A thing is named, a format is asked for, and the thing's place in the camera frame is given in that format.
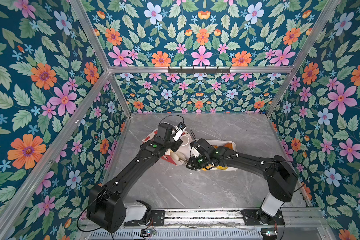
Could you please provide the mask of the long twisted fake bread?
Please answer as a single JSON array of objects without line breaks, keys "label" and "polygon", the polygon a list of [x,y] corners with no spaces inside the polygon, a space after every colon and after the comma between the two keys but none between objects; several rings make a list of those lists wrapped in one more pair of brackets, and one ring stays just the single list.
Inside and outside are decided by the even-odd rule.
[{"label": "long twisted fake bread", "polygon": [[202,171],[210,171],[210,170],[227,171],[228,169],[229,169],[229,167],[207,165],[206,167],[202,168]]}]

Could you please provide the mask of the metal tongs white tips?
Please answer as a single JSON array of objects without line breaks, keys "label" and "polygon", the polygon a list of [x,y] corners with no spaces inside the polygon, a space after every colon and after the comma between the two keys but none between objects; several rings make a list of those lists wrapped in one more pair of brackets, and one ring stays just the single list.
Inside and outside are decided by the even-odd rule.
[{"label": "metal tongs white tips", "polygon": [[179,165],[186,165],[190,160],[190,156],[186,156],[183,153],[175,153],[175,160],[179,162]]}]

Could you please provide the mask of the brown croissant fake bread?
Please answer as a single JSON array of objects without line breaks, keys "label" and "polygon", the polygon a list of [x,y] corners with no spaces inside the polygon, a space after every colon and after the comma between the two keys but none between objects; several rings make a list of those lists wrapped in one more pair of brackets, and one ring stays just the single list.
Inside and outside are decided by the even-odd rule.
[{"label": "brown croissant fake bread", "polygon": [[224,147],[232,150],[233,149],[233,144],[232,143],[226,143],[226,144],[224,144]]}]

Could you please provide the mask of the white red paper bag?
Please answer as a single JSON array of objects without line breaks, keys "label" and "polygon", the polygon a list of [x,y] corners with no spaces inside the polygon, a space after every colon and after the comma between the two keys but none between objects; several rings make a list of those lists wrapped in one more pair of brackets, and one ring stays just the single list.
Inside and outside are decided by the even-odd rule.
[{"label": "white red paper bag", "polygon": [[149,149],[158,153],[160,159],[173,165],[185,165],[194,153],[191,142],[193,141],[184,123],[172,125],[160,123],[142,143],[148,143]]}]

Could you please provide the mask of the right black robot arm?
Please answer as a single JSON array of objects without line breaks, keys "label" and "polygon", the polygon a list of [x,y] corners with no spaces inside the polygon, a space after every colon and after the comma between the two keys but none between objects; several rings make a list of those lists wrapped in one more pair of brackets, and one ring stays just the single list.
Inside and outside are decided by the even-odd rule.
[{"label": "right black robot arm", "polygon": [[254,216],[244,214],[245,217],[263,225],[270,224],[281,213],[282,205],[292,201],[298,177],[292,164],[282,156],[252,156],[224,146],[214,147],[205,139],[191,142],[190,147],[188,169],[209,171],[216,167],[235,168],[262,176],[267,181],[269,192],[260,209]]}]

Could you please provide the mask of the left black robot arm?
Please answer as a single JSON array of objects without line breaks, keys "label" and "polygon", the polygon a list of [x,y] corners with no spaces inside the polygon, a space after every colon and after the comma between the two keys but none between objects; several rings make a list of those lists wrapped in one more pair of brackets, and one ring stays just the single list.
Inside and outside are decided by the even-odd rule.
[{"label": "left black robot arm", "polygon": [[139,178],[169,150],[175,152],[182,145],[180,139],[186,125],[160,123],[152,139],[143,143],[134,159],[103,186],[94,186],[89,194],[87,219],[109,233],[123,224],[134,222],[141,226],[151,220],[152,207],[144,201],[124,203],[124,199]]}]

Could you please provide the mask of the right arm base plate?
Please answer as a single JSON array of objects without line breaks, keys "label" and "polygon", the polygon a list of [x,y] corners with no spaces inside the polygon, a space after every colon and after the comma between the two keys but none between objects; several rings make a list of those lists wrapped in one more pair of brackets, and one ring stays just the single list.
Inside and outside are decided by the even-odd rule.
[{"label": "right arm base plate", "polygon": [[248,209],[242,210],[241,214],[243,216],[244,222],[246,226],[284,226],[284,216],[282,211],[279,209],[275,216],[269,216],[264,213],[261,209]]}]

